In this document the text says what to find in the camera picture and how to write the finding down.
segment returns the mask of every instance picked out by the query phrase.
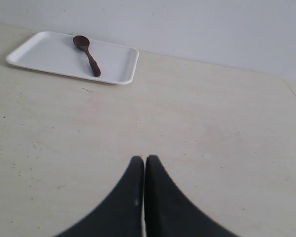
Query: white tray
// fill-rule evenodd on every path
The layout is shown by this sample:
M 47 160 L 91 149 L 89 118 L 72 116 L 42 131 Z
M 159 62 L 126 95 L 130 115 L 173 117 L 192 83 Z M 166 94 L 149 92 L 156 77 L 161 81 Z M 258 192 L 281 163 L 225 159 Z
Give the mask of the white tray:
M 90 39 L 89 51 L 101 70 L 94 77 L 84 52 L 73 43 L 73 36 L 40 32 L 6 57 L 22 68 L 70 77 L 125 85 L 134 77 L 139 52 L 130 47 Z

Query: white wall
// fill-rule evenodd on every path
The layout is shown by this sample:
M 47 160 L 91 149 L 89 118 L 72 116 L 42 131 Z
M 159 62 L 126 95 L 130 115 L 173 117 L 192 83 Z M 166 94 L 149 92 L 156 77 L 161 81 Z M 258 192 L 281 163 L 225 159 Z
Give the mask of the white wall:
M 0 23 L 296 79 L 296 0 L 0 0 Z

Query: white tabletop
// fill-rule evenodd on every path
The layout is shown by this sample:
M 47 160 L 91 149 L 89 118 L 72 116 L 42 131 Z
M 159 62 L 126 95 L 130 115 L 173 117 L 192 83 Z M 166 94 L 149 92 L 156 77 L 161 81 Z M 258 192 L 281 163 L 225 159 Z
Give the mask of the white tabletop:
M 0 236 L 59 233 L 156 154 L 236 234 L 296 237 L 295 82 L 146 52 L 126 86 L 8 66 L 34 33 L 0 25 Z

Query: dark brown spoon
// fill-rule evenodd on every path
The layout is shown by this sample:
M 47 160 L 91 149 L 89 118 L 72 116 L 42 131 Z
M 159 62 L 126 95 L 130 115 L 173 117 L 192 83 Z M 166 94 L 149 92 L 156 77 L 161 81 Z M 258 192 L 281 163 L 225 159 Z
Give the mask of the dark brown spoon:
M 97 62 L 92 58 L 88 48 L 90 46 L 90 41 L 88 40 L 87 37 L 84 36 L 76 36 L 74 37 L 74 44 L 77 46 L 80 50 L 86 53 L 89 59 L 89 63 L 92 69 L 92 72 L 94 76 L 99 77 L 101 75 L 100 68 L 97 64 Z

